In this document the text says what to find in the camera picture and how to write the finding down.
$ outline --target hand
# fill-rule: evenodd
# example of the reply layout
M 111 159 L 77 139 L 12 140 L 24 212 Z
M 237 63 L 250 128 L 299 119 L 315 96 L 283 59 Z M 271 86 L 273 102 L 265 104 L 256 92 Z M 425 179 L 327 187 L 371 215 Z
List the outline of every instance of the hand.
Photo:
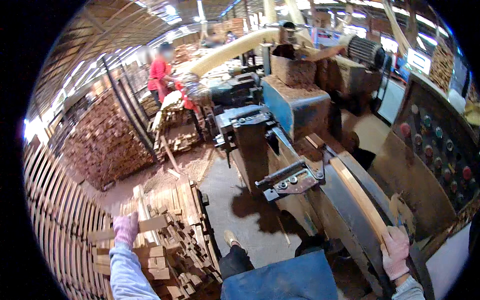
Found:
M 115 244 L 125 243 L 131 250 L 138 233 L 138 213 L 133 212 L 131 216 L 114 217 L 113 232 L 115 233 Z
M 408 257 L 408 235 L 405 227 L 387 227 L 388 232 L 382 233 L 385 244 L 380 246 L 383 254 L 384 269 L 390 280 L 395 280 L 408 273 L 406 258 Z

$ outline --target control panel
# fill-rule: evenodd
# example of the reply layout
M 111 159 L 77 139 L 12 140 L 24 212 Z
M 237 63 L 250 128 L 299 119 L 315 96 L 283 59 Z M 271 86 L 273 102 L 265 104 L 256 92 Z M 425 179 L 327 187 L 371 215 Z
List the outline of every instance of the control panel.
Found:
M 408 93 L 393 131 L 437 178 L 458 213 L 480 193 L 478 136 L 435 87 L 412 80 Z

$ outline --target wooden pallet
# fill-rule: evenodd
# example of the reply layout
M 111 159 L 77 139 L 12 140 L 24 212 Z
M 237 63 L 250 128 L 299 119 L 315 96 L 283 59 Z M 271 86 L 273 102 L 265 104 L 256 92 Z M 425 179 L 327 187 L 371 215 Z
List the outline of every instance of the wooden pallet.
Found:
M 24 186 L 37 242 L 70 299 L 113 299 L 93 269 L 89 231 L 109 227 L 111 216 L 91 201 L 65 173 L 51 151 L 40 145 L 24 151 Z

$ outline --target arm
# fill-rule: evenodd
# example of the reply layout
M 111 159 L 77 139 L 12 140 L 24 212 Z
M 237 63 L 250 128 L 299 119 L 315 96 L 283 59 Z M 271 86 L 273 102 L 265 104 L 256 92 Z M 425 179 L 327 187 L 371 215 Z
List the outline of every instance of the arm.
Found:
M 138 232 L 138 213 L 113 220 L 115 247 L 110 250 L 110 285 L 113 297 L 160 300 L 142 273 L 138 257 L 132 252 Z
M 382 234 L 385 244 L 380 246 L 385 272 L 395 282 L 396 293 L 392 300 L 425 300 L 422 286 L 408 273 L 408 248 L 410 243 L 405 228 L 387 227 Z

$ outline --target bolt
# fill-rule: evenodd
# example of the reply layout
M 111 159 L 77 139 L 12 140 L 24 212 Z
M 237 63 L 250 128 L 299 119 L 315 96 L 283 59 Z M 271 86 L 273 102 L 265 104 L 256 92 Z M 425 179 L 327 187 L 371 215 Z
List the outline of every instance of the bolt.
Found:
M 290 181 L 291 184 L 295 184 L 298 182 L 297 176 L 290 176 L 288 178 L 288 181 Z
M 278 188 L 281 190 L 284 190 L 287 188 L 287 183 L 285 181 L 282 181 L 281 183 L 278 184 Z

